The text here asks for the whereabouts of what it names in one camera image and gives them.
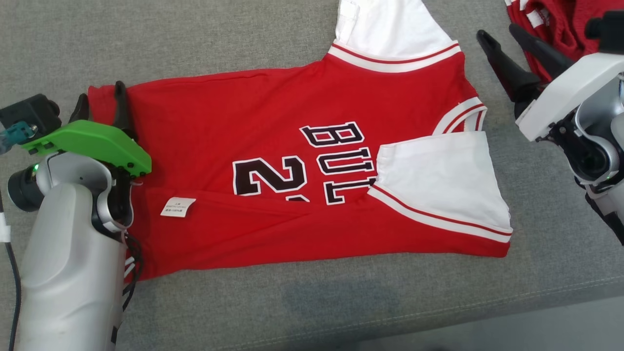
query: red jersey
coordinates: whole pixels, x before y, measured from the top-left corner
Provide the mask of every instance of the red jersey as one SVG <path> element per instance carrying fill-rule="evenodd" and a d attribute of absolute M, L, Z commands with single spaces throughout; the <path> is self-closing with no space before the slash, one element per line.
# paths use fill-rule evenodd
<path fill-rule="evenodd" d="M 305 67 L 127 89 L 154 171 L 130 232 L 144 279 L 180 269 L 391 252 L 503 257 L 485 106 L 464 55 L 421 1 L 343 0 L 336 40 Z M 114 86 L 89 89 L 96 122 Z M 162 216 L 172 197 L 195 199 Z"/>

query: gray floor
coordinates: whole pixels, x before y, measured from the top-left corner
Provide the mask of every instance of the gray floor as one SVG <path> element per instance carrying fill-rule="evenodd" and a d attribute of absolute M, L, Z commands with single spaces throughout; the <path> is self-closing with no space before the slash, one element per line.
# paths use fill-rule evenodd
<path fill-rule="evenodd" d="M 316 351 L 624 350 L 624 297 Z"/>

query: white care label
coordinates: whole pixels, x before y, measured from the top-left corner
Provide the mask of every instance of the white care label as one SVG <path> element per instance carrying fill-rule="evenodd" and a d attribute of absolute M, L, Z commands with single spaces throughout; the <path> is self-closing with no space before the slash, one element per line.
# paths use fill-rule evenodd
<path fill-rule="evenodd" d="M 188 208 L 195 200 L 196 199 L 189 199 L 188 197 L 172 197 L 167 201 L 160 215 L 166 217 L 186 217 Z"/>

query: green bracket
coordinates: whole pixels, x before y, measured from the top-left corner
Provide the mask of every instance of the green bracket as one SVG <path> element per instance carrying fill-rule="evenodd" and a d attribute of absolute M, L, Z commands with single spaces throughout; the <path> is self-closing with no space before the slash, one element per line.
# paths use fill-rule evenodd
<path fill-rule="evenodd" d="M 152 158 L 121 129 L 92 121 L 78 120 L 37 140 L 22 145 L 30 154 L 41 156 L 60 150 L 123 167 L 130 175 L 152 171 Z"/>

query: stitched seam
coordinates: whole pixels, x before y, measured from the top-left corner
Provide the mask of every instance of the stitched seam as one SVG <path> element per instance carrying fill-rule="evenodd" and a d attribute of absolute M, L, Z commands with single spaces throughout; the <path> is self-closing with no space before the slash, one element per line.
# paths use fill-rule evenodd
<path fill-rule="evenodd" d="M 526 292 L 523 294 L 518 294 L 518 295 L 514 295 L 514 296 L 510 296 L 510 297 L 503 297 L 501 299 L 493 299 L 493 300 L 488 300 L 488 301 L 484 301 L 484 302 L 476 302 L 473 304 L 468 304 L 468 305 L 463 305 L 463 306 L 456 306 L 456 307 L 449 307 L 446 309 L 439 309 L 439 310 L 431 310 L 431 311 L 425 311 L 425 312 L 418 312 L 418 313 L 414 313 L 414 314 L 406 314 L 406 315 L 402 315 L 402 316 L 397 316 L 397 317 L 388 317 L 388 318 L 383 318 L 383 319 L 377 319 L 377 320 L 370 320 L 367 322 L 360 322 L 360 323 L 355 323 L 355 324 L 351 324 L 351 325 L 344 325 L 344 326 L 340 326 L 340 327 L 333 327 L 333 328 L 328 328 L 328 329 L 321 329 L 321 330 L 316 330 L 314 332 L 306 332 L 306 333 L 298 333 L 298 334 L 294 334 L 294 335 L 287 335 L 287 336 L 282 336 L 282 337 L 275 337 L 275 338 L 269 338 L 269 339 L 262 339 L 262 340 L 256 340 L 256 341 L 251 341 L 251 342 L 245 342 L 242 344 L 236 344 L 236 345 L 228 345 L 228 346 L 221 346 L 218 347 L 216 349 L 214 349 L 215 351 L 218 350 L 223 350 L 223 349 L 232 349 L 232 350 L 247 350 L 250 349 L 252 347 L 261 347 L 261 346 L 268 346 L 268 345 L 274 345 L 274 344 L 278 344 L 284 340 L 289 340 L 289 341 L 295 341 L 295 340 L 304 340 L 304 339 L 311 339 L 313 337 L 317 337 L 320 335 L 331 335 L 331 334 L 337 334 L 340 332 L 345 332 L 345 331 L 354 331 L 357 329 L 361 329 L 363 325 L 391 325 L 391 324 L 395 324 L 398 322 L 401 322 L 402 320 L 417 320 L 417 319 L 421 319 L 424 317 L 433 317 L 433 316 L 437 316 L 437 315 L 444 315 L 444 314 L 448 314 L 451 312 L 462 312 L 462 311 L 466 311 L 466 310 L 471 310 L 471 309 L 476 309 L 479 308 L 481 305 L 500 305 L 500 304 L 504 304 L 510 300 L 516 300 L 516 301 L 521 301 L 521 300 L 526 300 L 526 299 L 531 299 L 534 297 L 540 297 L 540 296 L 548 296 L 548 295 L 552 295 L 552 294 L 558 294 L 558 293 L 562 293 L 562 292 L 569 292 L 569 291 L 575 291 L 575 290 L 581 290 L 581 289 L 586 289 L 589 287 L 598 287 L 598 286 L 602 286 L 602 285 L 608 285 L 608 284 L 613 284 L 615 283 L 615 280 L 618 280 L 620 278 L 623 278 L 624 275 L 619 275 L 617 277 L 611 277 L 611 278 L 604 278 L 604 279 L 598 279 L 598 280 L 592 280 L 589 282 L 583 282 L 583 283 L 577 283 L 577 284 L 572 284 L 572 285 L 565 285 L 563 287 L 557 287 L 557 288 L 551 288 L 551 289 L 544 289 L 544 290 L 539 290 L 539 291 L 535 291 L 535 292 Z"/>

